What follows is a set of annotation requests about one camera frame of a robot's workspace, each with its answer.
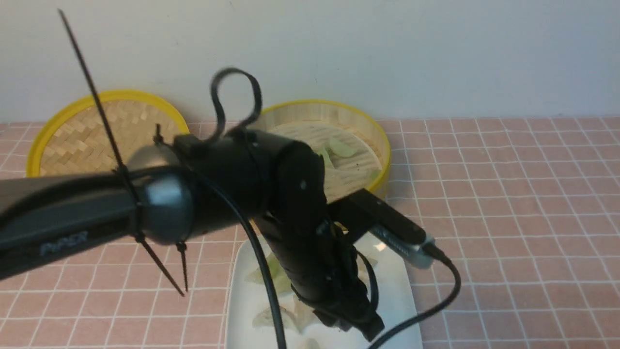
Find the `white plate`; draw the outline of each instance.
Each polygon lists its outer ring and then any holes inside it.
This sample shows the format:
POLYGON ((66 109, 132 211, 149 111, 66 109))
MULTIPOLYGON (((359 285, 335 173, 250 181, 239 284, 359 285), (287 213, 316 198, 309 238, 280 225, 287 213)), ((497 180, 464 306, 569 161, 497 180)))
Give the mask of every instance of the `white plate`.
MULTIPOLYGON (((265 256, 271 253, 269 246, 263 243, 265 256)), ((402 258, 385 247, 369 233, 361 238, 355 246, 368 257, 378 261, 374 268, 379 284, 379 315, 383 319, 387 331, 403 320, 413 317, 415 310, 414 297, 402 258)), ((265 287, 249 283, 244 278, 258 268, 256 257, 249 241, 246 241, 237 254, 232 272, 231 293, 228 302, 228 318, 226 319, 227 349, 274 349, 277 347, 273 327, 252 327, 252 320, 261 311, 269 307, 265 287)), ((293 311, 293 295, 279 298, 280 305, 293 311)), ((361 333, 351 328, 348 332, 312 324, 303 335, 293 330, 286 331, 286 344, 289 349, 297 349, 307 339, 314 338, 321 349, 364 349, 369 343, 361 333)), ((402 331, 386 342, 381 349, 422 349, 422 338, 418 325, 402 331)))

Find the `black cable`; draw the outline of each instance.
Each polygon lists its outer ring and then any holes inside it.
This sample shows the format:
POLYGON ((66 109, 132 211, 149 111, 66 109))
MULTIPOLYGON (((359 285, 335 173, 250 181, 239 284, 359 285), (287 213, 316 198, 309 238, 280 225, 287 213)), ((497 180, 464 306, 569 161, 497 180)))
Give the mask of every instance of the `black cable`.
POLYGON ((432 307, 431 309, 423 313, 420 313, 412 317, 411 319, 405 320, 401 322, 400 324, 394 326, 391 330, 387 331, 386 333, 382 334, 379 338, 377 338, 377 340, 375 340, 374 343, 372 343, 370 347, 368 347, 368 349, 378 349, 381 345, 385 344, 385 342, 390 340, 393 336, 397 335, 399 332, 439 313, 443 309, 447 308, 456 299, 456 296, 458 296, 459 292, 461 291, 461 275, 459 274, 458 269, 456 269, 456 267, 454 266, 454 263, 452 263, 450 258, 448 258, 443 253, 443 251, 441 251, 437 246, 435 246, 432 243, 428 243, 424 245, 422 247, 422 250, 426 254, 428 254, 430 257, 432 257, 433 259, 438 260, 439 262, 447 266, 448 269, 452 271, 452 274, 454 275, 454 288, 452 289, 448 297, 446 297, 446 299, 441 301, 439 304, 437 304, 436 306, 432 307))
POLYGON ((368 272, 368 282, 370 283, 370 308, 366 312, 366 317, 368 317, 373 315, 377 311, 377 307, 379 307, 379 285, 377 285, 377 277, 374 274, 373 266, 370 265, 366 256, 362 255, 359 251, 357 251, 357 254, 361 257, 362 262, 364 262, 364 266, 368 272))
POLYGON ((263 108, 263 99, 262 99, 262 94, 260 92, 260 85, 259 85, 258 80, 256 80, 256 78, 254 78, 249 73, 246 73, 245 71, 238 69, 238 68, 225 68, 225 69, 220 70, 219 72, 217 72, 217 74, 215 74, 215 76, 211 80, 211 100, 213 100, 213 108, 215 109, 217 125, 215 128, 215 131, 213 131, 213 134, 211 134, 209 139, 206 140, 207 143, 213 143, 217 141, 217 139, 219 139, 222 133, 224 133, 224 126, 226 125, 226 116, 224 114, 224 107, 222 107, 222 104, 219 101, 218 88, 222 80, 224 80, 224 78, 230 74, 244 75, 248 80, 250 80, 250 84, 252 85, 252 92, 254 94, 254 108, 252 109, 252 112, 245 120, 240 122, 234 128, 241 129, 255 122, 259 118, 260 111, 263 108))
POLYGON ((267 299, 269 300, 269 308, 271 308, 272 312, 273 326, 275 328, 278 349, 286 349, 286 337, 284 334, 284 325, 282 323, 282 314, 280 312, 280 303, 278 302, 278 296, 275 292, 275 287, 273 286, 273 280, 271 278, 271 272, 269 272, 269 266, 267 264, 267 259, 265 258, 265 253, 260 246, 259 238, 256 235, 256 232, 254 232, 254 228, 252 228, 250 220, 243 212, 241 212, 239 205, 237 205, 237 203, 228 194, 226 194, 226 192, 219 185, 197 171, 193 171, 193 173, 196 175, 201 184, 206 186, 208 189, 213 190, 222 200, 226 202, 235 215, 237 215, 241 226, 246 231, 247 238, 252 245, 256 259, 259 262, 259 269, 263 276, 265 288, 267 289, 267 299))

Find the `bamboo steamer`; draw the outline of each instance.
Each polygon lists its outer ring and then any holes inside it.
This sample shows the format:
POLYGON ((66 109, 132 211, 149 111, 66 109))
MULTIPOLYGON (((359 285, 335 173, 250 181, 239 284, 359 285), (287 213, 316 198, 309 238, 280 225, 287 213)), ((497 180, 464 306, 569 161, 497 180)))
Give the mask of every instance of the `bamboo steamer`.
POLYGON ((332 152, 335 169, 325 170, 328 202, 366 188, 385 198, 390 165, 390 145, 385 132, 370 116, 331 101, 302 100, 268 108, 251 128, 304 141, 317 150, 335 137, 356 153, 341 158, 332 152))
MULTIPOLYGON (((164 141, 189 133, 180 113, 165 100, 139 91, 99 94, 121 157, 129 159, 153 142, 156 124, 164 141)), ((91 96, 65 107, 36 137, 26 166, 28 177, 109 171, 117 167, 101 117, 91 96)))

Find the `dumpling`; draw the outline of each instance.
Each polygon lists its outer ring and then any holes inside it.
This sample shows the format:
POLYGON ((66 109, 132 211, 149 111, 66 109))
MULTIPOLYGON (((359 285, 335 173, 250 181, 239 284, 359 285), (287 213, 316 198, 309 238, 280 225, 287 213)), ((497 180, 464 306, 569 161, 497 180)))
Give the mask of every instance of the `dumpling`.
POLYGON ((332 160, 329 158, 329 153, 327 152, 327 148, 325 146, 321 147, 317 153, 323 157, 325 168, 334 168, 334 163, 332 163, 332 160))
POLYGON ((319 322, 319 318, 314 315, 312 308, 302 302, 299 297, 293 297, 293 303, 295 304, 295 317, 297 319, 297 328, 300 333, 306 330, 306 327, 315 322, 319 322))
MULTIPOLYGON (((267 266, 269 267, 269 273, 273 280, 273 287, 278 296, 292 292, 291 281, 288 279, 284 268, 280 265, 278 258, 275 258, 273 253, 267 256, 267 266)), ((263 276, 260 272, 260 268, 256 268, 253 272, 249 273, 246 276, 246 281, 263 285, 263 276)))
MULTIPOLYGON (((282 324, 284 325, 284 328, 294 330, 299 333, 299 328, 297 328, 297 322, 295 321, 295 315, 282 307, 280 307, 280 313, 282 314, 282 324)), ((256 315, 252 321, 253 328, 263 326, 273 327, 273 315, 271 313, 271 308, 269 307, 256 315)))
POLYGON ((338 155, 341 158, 350 158, 357 152, 357 149, 349 146, 346 143, 343 143, 341 140, 335 137, 329 138, 329 148, 334 154, 338 155))

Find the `black cable tie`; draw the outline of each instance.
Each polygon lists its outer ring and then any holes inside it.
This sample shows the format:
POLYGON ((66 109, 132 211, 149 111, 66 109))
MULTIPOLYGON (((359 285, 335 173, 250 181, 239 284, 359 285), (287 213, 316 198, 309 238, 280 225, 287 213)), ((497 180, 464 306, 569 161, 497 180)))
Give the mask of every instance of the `black cable tie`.
POLYGON ((170 273, 168 272, 168 269, 166 269, 164 264, 161 263, 161 260, 159 259, 159 257, 157 257, 157 255, 155 254, 155 251, 153 251, 153 249, 149 246, 148 242, 146 242, 144 237, 136 238, 136 241, 142 244, 142 246, 144 246, 144 249, 146 249, 146 251, 149 253, 149 255, 151 256, 155 264, 157 264, 161 272, 164 273, 164 276, 166 276, 168 281, 170 281, 170 283, 174 286, 174 288, 177 289, 177 291, 182 297, 185 297, 185 294, 183 293, 183 291, 181 291, 181 288, 179 287, 177 282, 174 281, 174 279, 172 278, 172 275, 170 275, 170 273))
POLYGON ((115 172, 118 175, 120 175, 120 177, 122 178, 125 186, 127 187, 127 190, 131 194, 131 199, 133 201, 133 204, 136 207, 135 225, 136 225, 136 234, 139 235, 140 234, 139 227, 140 227, 141 218, 142 218, 142 215, 141 215, 142 204, 140 202, 140 197, 138 196, 138 192, 136 188, 134 187, 133 183, 131 182, 131 178, 129 176, 129 170, 127 169, 127 166, 125 166, 125 164, 123 163, 123 158, 120 155, 120 151, 118 150, 118 145, 116 143, 116 140, 114 139, 114 134, 112 133, 110 122, 108 121, 108 117, 105 115, 104 105, 101 103, 101 98, 99 98, 99 94, 97 93, 97 89, 95 88, 95 83, 92 80, 91 73, 88 70, 88 67, 86 66, 86 61, 84 60, 84 57, 82 56, 82 52, 79 49, 79 45, 77 43, 78 41, 73 35, 73 31, 71 30, 71 27, 69 26, 69 21, 64 15, 64 12, 61 9, 58 9, 58 14, 60 15, 60 18, 63 21, 64 29, 67 31, 67 35, 69 36, 69 41, 71 41, 71 46, 73 47, 73 52, 75 53, 77 57, 80 68, 82 69, 82 73, 84 74, 84 78, 86 79, 86 83, 88 84, 88 88, 91 91, 92 98, 95 101, 97 112, 99 113, 99 116, 101 117, 101 123, 104 126, 105 134, 108 137, 108 140, 110 141, 110 146, 112 147, 112 153, 114 154, 114 159, 116 160, 117 165, 118 165, 115 172))
POLYGON ((185 251, 187 251, 187 245, 185 242, 177 242, 177 250, 181 252, 181 264, 183 265, 183 279, 185 280, 185 292, 189 292, 187 286, 187 259, 185 257, 185 251))
POLYGON ((155 136, 153 136, 153 142, 158 145, 164 142, 164 137, 161 135, 160 124, 155 124, 155 136))

